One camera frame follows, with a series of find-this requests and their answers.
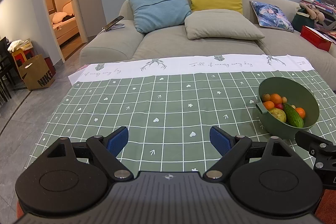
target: green bowl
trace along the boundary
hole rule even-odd
[[[281,97],[285,96],[287,104],[302,107],[306,112],[303,128],[290,126],[274,118],[261,102],[262,95],[266,93],[277,93]],[[283,77],[267,78],[259,85],[258,94],[260,102],[256,104],[256,107],[260,111],[261,124],[273,136],[282,139],[294,139],[299,130],[308,130],[319,118],[320,110],[313,94],[293,80]]]

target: paper bag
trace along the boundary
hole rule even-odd
[[[28,90],[48,88],[55,81],[41,54],[28,59],[18,70]]]

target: stuffed toy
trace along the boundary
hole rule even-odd
[[[320,12],[313,4],[306,4],[303,2],[300,2],[300,7],[302,9],[305,9],[307,13],[310,15],[310,18],[314,20],[315,22],[323,22],[325,20],[324,14]]]

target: green bag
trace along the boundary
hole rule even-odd
[[[314,28],[315,20],[309,17],[306,9],[299,9],[292,21],[294,30],[301,32],[303,26]]]

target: cherry tomato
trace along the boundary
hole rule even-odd
[[[284,110],[284,107],[283,107],[282,104],[274,104],[274,107],[278,108],[278,109],[281,109],[281,110]]]

